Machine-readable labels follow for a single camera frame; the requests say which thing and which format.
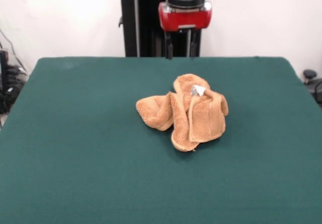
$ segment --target small white object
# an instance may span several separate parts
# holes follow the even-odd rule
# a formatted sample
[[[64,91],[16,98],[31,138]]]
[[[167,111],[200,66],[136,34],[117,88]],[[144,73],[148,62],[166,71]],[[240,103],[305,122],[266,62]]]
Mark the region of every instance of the small white object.
[[[201,87],[201,86],[198,86],[198,85],[193,85],[192,88],[191,88],[191,95],[195,96],[195,95],[198,94],[200,97],[202,97],[205,94],[205,90],[206,90],[205,87]]]

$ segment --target black equipment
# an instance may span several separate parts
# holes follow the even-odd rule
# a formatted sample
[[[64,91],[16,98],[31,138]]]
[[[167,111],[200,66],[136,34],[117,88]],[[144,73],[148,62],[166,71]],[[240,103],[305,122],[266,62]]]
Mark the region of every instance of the black equipment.
[[[322,78],[315,79],[317,73],[314,70],[307,69],[303,72],[305,77],[305,86],[310,91],[314,99],[322,107]]]
[[[120,25],[123,24],[126,57],[199,56],[201,29],[210,22],[210,3],[206,5],[205,0],[121,0],[121,3]],[[194,22],[197,14],[205,19]],[[170,23],[171,29],[163,21]]]
[[[0,114],[9,113],[25,85],[25,73],[18,66],[8,64],[8,52],[0,50]]]

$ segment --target crumpled towel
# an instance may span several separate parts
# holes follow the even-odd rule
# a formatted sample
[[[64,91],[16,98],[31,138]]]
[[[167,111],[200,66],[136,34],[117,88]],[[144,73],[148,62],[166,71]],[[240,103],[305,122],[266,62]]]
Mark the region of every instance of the crumpled towel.
[[[194,151],[200,143],[221,137],[228,115],[226,98],[213,92],[204,79],[194,74],[178,77],[174,89],[176,93],[144,98],[136,103],[144,123],[160,131],[174,125],[171,141],[182,152]]]

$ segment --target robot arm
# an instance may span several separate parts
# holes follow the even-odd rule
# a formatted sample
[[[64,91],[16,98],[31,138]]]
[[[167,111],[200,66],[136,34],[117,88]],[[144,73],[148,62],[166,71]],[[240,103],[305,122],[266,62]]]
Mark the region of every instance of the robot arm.
[[[200,47],[200,31],[201,29],[207,28],[210,23],[212,13],[211,3],[206,0],[164,1],[165,2],[160,3],[158,8],[155,7],[155,9],[158,10],[156,13],[158,13],[161,29],[163,29],[165,33],[165,37],[162,39],[162,41],[165,42],[165,47],[162,47],[162,49],[158,48],[158,52],[161,51],[162,55],[165,55],[166,58],[169,59],[171,59],[173,55],[178,55],[178,52],[180,52],[180,56],[197,56]],[[137,23],[138,15],[135,14],[135,16],[135,23]],[[136,37],[140,37],[140,32],[138,31],[136,33]],[[182,43],[179,44],[178,38],[185,38],[185,35],[187,36],[186,40],[182,40]]]
[[[158,9],[160,24],[165,31],[166,57],[173,58],[171,32],[187,32],[188,55],[196,56],[196,30],[209,26],[211,20],[211,3],[205,0],[167,0]]]

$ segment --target towel fold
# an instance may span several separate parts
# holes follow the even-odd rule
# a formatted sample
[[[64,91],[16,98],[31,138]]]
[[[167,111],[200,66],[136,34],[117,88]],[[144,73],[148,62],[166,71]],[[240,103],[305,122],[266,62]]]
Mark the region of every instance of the towel fold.
[[[196,88],[203,89],[204,94],[193,96]],[[225,97],[211,91],[209,84],[194,74],[178,77],[174,89],[176,93],[144,98],[136,103],[144,123],[160,131],[174,125],[171,141],[182,152],[194,151],[200,143],[221,137],[228,114]]]

